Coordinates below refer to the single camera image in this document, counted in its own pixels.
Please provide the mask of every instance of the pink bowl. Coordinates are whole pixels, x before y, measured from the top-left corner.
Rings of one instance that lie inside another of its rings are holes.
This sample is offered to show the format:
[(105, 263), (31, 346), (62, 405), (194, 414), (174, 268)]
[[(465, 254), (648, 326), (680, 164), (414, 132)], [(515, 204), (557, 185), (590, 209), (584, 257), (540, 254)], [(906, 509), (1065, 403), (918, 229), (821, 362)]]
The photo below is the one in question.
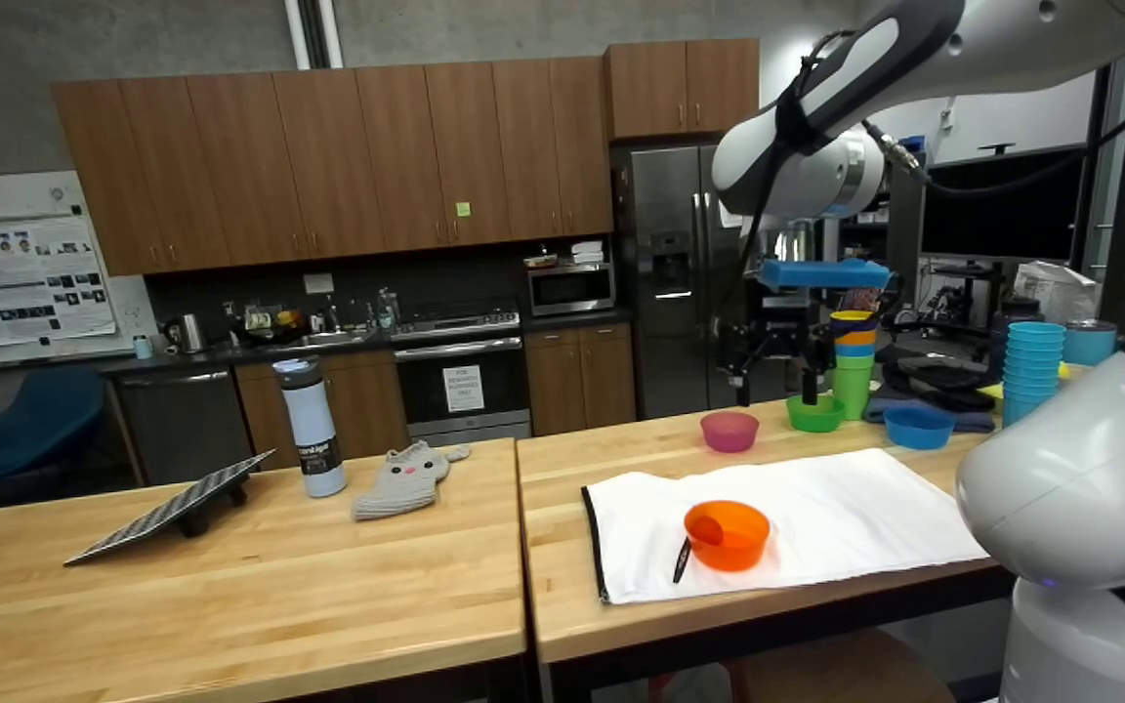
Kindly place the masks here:
[(703, 414), (703, 432), (713, 454), (743, 454), (756, 437), (756, 419), (737, 408)]

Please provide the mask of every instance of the white robot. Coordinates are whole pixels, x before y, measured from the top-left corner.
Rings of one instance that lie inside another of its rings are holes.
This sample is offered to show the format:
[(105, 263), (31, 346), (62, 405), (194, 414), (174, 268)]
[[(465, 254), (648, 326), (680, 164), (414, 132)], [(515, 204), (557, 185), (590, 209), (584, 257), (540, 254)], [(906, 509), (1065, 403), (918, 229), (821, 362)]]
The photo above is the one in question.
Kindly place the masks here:
[[(901, 0), (808, 61), (713, 152), (737, 213), (853, 213), (883, 147), (858, 118), (1034, 91), (1125, 54), (1125, 0)], [(1004, 703), (1125, 703), (1125, 346), (961, 466), (974, 533), (1021, 575)]]

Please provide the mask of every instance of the marker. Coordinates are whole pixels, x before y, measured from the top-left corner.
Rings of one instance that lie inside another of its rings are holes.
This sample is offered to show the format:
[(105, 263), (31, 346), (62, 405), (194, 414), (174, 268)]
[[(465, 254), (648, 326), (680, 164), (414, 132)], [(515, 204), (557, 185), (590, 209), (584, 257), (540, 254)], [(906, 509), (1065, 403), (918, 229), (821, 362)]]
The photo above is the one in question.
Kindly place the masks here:
[(683, 539), (683, 544), (680, 544), (680, 556), (676, 556), (670, 584), (683, 578), (686, 556), (693, 556), (693, 544)]

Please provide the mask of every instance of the green cup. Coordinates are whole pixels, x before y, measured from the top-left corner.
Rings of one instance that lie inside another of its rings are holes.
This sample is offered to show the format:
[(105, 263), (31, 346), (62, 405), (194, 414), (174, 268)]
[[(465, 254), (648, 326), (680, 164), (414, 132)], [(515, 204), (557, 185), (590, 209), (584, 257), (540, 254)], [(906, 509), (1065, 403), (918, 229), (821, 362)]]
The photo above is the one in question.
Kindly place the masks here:
[(840, 403), (845, 420), (854, 420), (868, 414), (870, 372), (874, 372), (874, 354), (840, 354), (834, 360), (832, 395)]

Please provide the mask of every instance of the whiteboard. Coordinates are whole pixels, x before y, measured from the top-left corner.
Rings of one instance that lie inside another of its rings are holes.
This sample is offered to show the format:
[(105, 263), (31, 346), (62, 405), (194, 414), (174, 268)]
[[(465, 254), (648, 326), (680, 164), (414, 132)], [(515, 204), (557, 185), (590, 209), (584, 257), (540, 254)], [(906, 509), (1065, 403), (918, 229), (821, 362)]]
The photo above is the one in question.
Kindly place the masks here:
[(0, 365), (129, 354), (152, 330), (144, 280), (105, 274), (78, 174), (0, 174)]

